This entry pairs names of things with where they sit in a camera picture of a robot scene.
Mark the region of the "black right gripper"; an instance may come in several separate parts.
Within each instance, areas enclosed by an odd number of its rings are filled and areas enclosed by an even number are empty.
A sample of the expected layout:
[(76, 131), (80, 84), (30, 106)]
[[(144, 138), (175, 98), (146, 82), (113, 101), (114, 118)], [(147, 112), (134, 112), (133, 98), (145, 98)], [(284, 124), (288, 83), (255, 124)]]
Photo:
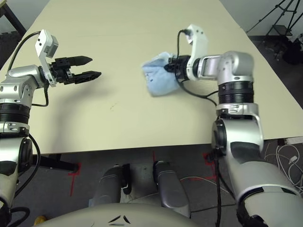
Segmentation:
[(189, 61), (189, 55), (181, 55), (177, 57), (169, 57), (168, 64), (165, 70), (170, 73), (175, 73), (178, 79), (188, 80), (187, 76), (187, 62)]

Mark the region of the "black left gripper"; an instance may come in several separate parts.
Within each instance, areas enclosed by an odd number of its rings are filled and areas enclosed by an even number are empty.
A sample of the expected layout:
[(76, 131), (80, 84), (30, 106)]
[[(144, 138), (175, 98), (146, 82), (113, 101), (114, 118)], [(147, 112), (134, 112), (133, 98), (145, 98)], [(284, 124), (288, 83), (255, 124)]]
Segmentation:
[(57, 58), (50, 64), (50, 71), (58, 83), (85, 83), (97, 79), (102, 73), (98, 71), (86, 71), (81, 74), (72, 74), (70, 68), (71, 66), (85, 65), (91, 61), (93, 59), (87, 56)]

